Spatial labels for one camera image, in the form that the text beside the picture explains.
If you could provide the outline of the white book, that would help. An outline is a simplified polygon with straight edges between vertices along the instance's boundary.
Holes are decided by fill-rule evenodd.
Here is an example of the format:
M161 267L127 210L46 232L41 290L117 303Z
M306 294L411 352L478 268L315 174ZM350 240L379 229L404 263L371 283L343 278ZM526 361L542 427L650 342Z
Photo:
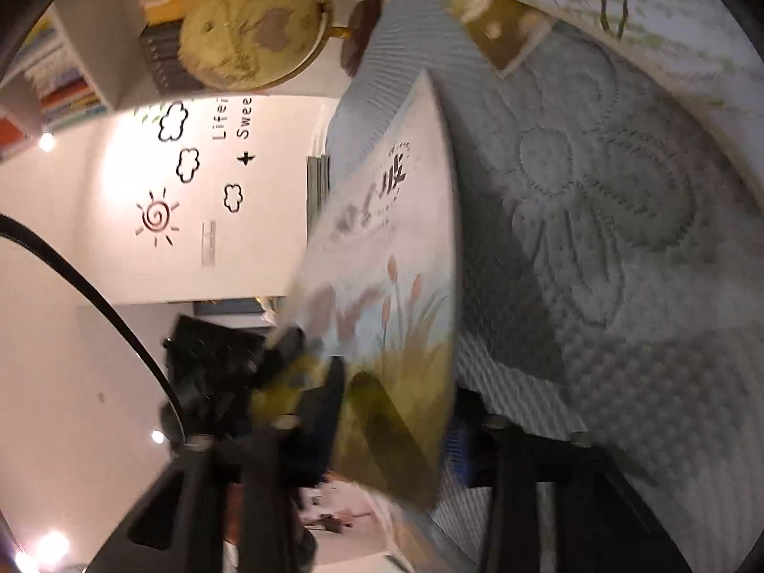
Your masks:
M420 509L439 490L457 330L451 142L429 73L313 224L275 335L307 352L256 392L253 419L293 414L344 363L331 471Z

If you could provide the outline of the red fairy tale book 01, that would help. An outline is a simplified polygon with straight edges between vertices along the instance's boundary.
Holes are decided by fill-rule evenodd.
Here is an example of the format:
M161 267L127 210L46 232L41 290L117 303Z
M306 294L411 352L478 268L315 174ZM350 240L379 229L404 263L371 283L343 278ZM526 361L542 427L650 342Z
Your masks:
M307 158L306 211L307 234L311 234L313 224L320 217L322 206L330 193L330 157Z

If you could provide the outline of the olive green book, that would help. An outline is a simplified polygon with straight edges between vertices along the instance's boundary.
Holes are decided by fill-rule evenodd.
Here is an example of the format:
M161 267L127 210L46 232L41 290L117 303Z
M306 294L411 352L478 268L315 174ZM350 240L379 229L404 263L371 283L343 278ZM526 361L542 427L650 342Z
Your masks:
M500 78L506 78L557 20L519 0L436 0L460 23Z

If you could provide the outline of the coral red book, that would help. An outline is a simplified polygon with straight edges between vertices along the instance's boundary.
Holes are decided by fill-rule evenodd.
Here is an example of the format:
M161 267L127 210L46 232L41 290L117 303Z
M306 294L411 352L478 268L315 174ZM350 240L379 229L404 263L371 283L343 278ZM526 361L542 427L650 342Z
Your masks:
M763 60L722 0L527 0L653 62L763 176Z

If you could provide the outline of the blue quilted table mat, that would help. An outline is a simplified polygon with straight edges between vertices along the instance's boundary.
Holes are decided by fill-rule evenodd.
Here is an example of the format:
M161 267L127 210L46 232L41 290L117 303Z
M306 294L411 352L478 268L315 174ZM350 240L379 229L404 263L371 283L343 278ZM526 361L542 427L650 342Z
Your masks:
M457 371L528 431L575 429L697 572L763 531L763 216L658 83L560 22L500 78L439 0L390 0L329 126L346 181L427 71L461 201Z

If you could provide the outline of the antique yellow desk globe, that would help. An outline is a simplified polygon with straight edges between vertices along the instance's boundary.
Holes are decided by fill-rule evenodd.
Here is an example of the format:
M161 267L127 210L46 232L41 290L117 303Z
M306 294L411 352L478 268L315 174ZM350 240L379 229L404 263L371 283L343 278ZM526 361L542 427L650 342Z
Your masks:
M204 87L261 92L302 74L337 39L340 67L355 76L382 11L383 0L361 0L337 26L331 0L195 0L178 59Z

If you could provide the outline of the white bookshelf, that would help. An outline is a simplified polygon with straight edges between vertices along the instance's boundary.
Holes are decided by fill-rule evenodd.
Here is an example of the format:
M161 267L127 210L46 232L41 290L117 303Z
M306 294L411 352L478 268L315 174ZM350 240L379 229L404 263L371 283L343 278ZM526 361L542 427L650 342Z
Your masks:
M1 153L159 97L202 91L179 61L194 0L53 0L1 78Z

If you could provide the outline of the white wall switch panel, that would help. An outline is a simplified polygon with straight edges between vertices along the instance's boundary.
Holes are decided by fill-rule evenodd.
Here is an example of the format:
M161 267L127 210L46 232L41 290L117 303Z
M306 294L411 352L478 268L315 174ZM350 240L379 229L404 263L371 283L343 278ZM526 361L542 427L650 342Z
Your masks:
M203 221L201 226L201 261L203 266L215 265L216 221Z

